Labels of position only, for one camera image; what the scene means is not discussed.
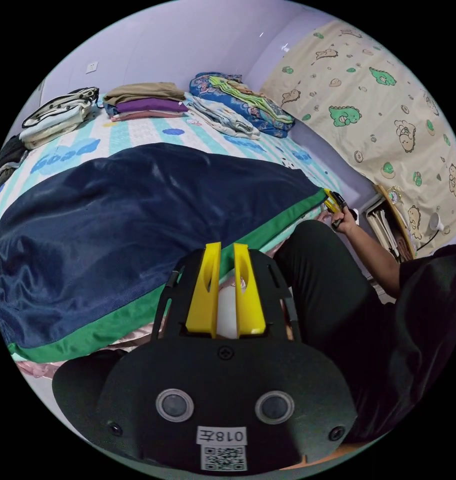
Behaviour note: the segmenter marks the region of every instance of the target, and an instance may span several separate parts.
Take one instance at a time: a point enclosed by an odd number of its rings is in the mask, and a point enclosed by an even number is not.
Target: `dark blue blanket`
[[[162,286],[189,252],[227,247],[319,193],[301,170],[167,143],[47,178],[0,220],[3,337],[21,349],[65,339]]]

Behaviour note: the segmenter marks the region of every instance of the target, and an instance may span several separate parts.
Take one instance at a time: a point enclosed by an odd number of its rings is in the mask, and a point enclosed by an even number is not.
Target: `black shirt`
[[[356,388],[358,420],[347,443],[392,430],[420,401],[456,345],[456,245],[402,263],[400,294],[383,305],[376,375]]]

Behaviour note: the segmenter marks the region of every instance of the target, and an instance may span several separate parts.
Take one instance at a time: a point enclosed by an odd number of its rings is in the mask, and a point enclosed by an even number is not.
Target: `wall outlet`
[[[88,66],[86,67],[86,73],[89,74],[91,72],[94,72],[97,68],[98,68],[98,62],[97,61],[89,63]]]

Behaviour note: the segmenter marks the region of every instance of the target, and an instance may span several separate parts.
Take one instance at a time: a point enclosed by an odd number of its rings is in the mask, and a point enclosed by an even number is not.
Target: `camera lens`
[[[194,404],[186,392],[170,388],[158,395],[156,410],[169,422],[184,422],[193,415]]]
[[[283,391],[270,391],[262,395],[255,406],[259,420],[268,425],[286,422],[295,411],[295,402]]]
[[[161,402],[163,411],[171,417],[181,417],[187,412],[187,401],[180,395],[168,395]]]

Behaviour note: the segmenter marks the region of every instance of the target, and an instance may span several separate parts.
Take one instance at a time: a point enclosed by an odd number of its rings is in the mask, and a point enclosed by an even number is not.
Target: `bed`
[[[191,147],[209,154],[279,164],[288,169],[301,170],[316,186],[331,190],[339,190],[340,187],[332,172],[320,168],[315,158],[289,138],[275,138],[266,134],[261,134],[260,140],[229,137],[190,115],[170,119],[146,118],[111,122],[103,109],[93,109],[87,121],[77,130],[29,153],[23,164],[0,189],[0,220],[20,196],[46,179],[82,166],[89,160],[109,157],[137,146],[159,143]],[[322,202],[319,202],[316,208],[304,212],[275,236],[267,237],[260,250],[272,250],[292,233],[300,221],[313,219],[323,210]],[[225,272],[220,284],[225,285],[231,274],[231,271]],[[45,351],[41,356],[29,357],[20,349],[14,349],[11,351],[12,358],[19,362],[19,366],[27,373],[50,377],[60,363],[98,348],[136,348],[140,343],[148,341],[152,321],[152,318],[147,318],[144,324],[136,325],[125,334],[110,338],[105,344],[98,342],[85,346],[79,353],[67,353],[66,350],[60,356],[60,352],[52,354]]]

